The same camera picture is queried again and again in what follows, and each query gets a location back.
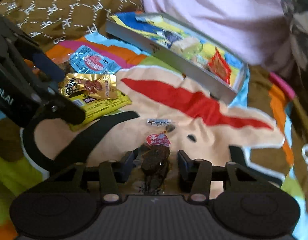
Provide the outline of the red dark jerky snack packet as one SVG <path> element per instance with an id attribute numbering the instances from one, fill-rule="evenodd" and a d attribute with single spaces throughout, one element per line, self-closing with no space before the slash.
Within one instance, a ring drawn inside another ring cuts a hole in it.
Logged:
<path id="1" fill-rule="evenodd" d="M 150 134 L 140 146 L 140 168 L 144 175 L 144 194 L 162 194 L 162 187 L 170 166 L 170 144 L 166 131 L 164 131 L 158 134 Z"/>

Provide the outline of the gold foil snack packet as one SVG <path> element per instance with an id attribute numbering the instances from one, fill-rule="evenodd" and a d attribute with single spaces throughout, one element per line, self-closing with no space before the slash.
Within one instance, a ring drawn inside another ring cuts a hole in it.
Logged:
<path id="1" fill-rule="evenodd" d="M 58 90 L 67 98 L 82 92 L 98 100 L 113 100 L 118 96 L 116 82 L 116 76 L 113 74 L 69 73 L 58 85 Z"/>

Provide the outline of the blue shrimp snack packet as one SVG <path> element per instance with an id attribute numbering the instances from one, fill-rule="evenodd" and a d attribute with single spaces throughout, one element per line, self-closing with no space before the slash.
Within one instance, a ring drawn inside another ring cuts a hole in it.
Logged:
<path id="1" fill-rule="evenodd" d="M 69 58 L 69 63 L 79 74 L 115 74 L 121 67 L 110 58 L 88 46 L 80 46 Z"/>

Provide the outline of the small white candy wrapper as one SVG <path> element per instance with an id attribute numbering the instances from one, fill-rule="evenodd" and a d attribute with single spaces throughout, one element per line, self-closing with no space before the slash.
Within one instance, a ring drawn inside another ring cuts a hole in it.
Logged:
<path id="1" fill-rule="evenodd" d="M 147 119 L 146 123 L 151 126 L 161 127 L 161 126 L 168 126 L 172 124 L 172 120 L 170 119 Z"/>

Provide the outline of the yellow snack packet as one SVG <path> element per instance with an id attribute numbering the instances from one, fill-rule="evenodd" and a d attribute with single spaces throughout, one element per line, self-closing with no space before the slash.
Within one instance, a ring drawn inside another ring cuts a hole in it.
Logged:
<path id="1" fill-rule="evenodd" d="M 79 94 L 70 98 L 70 100 L 85 111 L 85 120 L 81 124 L 68 124 L 70 130 L 73 132 L 80 130 L 104 115 L 116 113 L 122 107 L 132 103 L 130 98 L 120 91 L 118 91 L 116 99 L 99 100 L 84 94 Z"/>

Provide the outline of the colourful cartoon bed blanket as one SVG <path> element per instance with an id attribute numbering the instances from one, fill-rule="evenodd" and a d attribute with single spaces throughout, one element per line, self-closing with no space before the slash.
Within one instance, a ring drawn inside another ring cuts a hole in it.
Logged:
<path id="1" fill-rule="evenodd" d="M 66 121 L 44 119 L 17 126 L 0 111 L 0 239 L 15 239 L 11 201 L 47 178 L 58 162 L 96 166 L 117 159 L 147 136 L 163 131 L 147 119 L 170 119 L 171 157 L 185 150 L 194 158 L 246 165 L 300 202 L 297 239 L 308 239 L 308 116 L 279 76 L 251 68 L 234 100 L 226 105 L 195 80 L 135 47 L 100 34 L 62 41 L 47 52 L 54 63 L 88 46 L 118 63 L 117 87 L 132 103 L 112 113 L 117 125 L 105 130 L 103 117 L 73 132 Z"/>

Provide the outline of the brown patterned pillow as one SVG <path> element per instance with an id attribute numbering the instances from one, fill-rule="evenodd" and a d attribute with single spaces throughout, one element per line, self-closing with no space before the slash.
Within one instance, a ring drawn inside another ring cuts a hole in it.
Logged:
<path id="1" fill-rule="evenodd" d="M 141 0 L 1 0 L 0 14 L 48 51 L 87 34 L 106 35 L 107 17 L 139 11 Z"/>

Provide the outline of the red tofu snack packet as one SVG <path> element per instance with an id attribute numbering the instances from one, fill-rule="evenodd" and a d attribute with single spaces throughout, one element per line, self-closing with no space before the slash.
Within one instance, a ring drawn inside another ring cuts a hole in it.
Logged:
<path id="1" fill-rule="evenodd" d="M 230 76 L 232 71 L 217 48 L 215 48 L 214 56 L 209 59 L 208 66 L 212 73 L 230 85 Z"/>

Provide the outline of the beige rice cracker bar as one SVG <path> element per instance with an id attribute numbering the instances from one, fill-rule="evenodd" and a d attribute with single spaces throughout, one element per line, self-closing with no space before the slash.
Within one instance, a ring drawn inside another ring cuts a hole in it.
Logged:
<path id="1" fill-rule="evenodd" d="M 172 44 L 170 51 L 173 51 L 174 53 L 179 55 L 187 55 L 198 52 L 200 51 L 201 48 L 202 48 L 202 43 L 198 38 L 186 37 L 183 38 L 182 40 L 175 41 Z"/>

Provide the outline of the grey tray with cartoon lining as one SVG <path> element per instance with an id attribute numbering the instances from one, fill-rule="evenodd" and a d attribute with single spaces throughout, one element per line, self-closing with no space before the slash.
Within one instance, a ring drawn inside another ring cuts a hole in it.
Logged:
<path id="1" fill-rule="evenodd" d="M 205 33 L 165 13 L 120 12 L 106 31 L 167 63 L 230 104 L 241 91 L 247 63 Z"/>

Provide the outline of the pink hanging curtain cloth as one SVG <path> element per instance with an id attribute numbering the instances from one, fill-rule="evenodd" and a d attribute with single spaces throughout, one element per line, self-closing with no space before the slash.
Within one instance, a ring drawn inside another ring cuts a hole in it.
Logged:
<path id="1" fill-rule="evenodd" d="M 294 65 L 281 0 L 141 0 L 220 42 L 252 66 L 288 76 Z"/>

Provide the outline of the clear bag of clothes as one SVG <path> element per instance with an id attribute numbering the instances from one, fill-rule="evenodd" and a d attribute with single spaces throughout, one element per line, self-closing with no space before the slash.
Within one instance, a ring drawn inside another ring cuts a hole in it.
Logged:
<path id="1" fill-rule="evenodd" d="M 281 0 L 290 30 L 291 52 L 296 64 L 308 75 L 308 0 Z"/>

